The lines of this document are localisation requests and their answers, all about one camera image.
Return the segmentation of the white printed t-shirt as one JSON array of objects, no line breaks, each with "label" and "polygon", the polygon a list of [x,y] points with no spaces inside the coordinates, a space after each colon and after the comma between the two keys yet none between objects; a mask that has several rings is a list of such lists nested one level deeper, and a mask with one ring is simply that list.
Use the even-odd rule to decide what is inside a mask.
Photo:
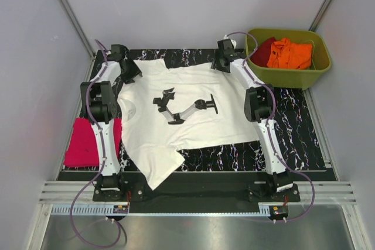
[{"label": "white printed t-shirt", "polygon": [[138,60],[141,76],[118,95],[125,150],[157,188],[183,164],[183,149],[258,139],[244,114],[245,89],[209,63],[169,69],[162,59]]}]

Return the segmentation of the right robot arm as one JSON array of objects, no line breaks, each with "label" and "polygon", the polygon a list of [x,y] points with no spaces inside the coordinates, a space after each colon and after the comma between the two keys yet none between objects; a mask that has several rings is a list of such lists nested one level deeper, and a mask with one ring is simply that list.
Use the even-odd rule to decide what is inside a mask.
[{"label": "right robot arm", "polygon": [[231,74],[246,90],[244,114],[255,128],[265,159],[267,178],[264,194],[273,201],[279,201],[292,188],[293,181],[285,161],[281,159],[282,153],[275,133],[276,102],[273,87],[255,75],[244,55],[235,50],[233,40],[225,37],[217,44],[212,69]]}]

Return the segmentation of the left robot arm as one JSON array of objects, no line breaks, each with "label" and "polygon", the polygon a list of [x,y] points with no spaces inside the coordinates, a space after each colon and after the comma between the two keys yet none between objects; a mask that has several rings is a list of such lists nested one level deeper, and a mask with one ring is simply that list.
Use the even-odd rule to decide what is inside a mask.
[{"label": "left robot arm", "polygon": [[115,144],[114,125],[117,117],[117,98],[113,84],[120,78],[124,84],[135,82],[142,71],[128,56],[128,48],[114,44],[111,49],[96,40],[104,62],[89,82],[80,85],[82,113],[90,123],[98,153],[99,171],[92,179],[94,201],[126,201],[130,190],[122,176]]}]

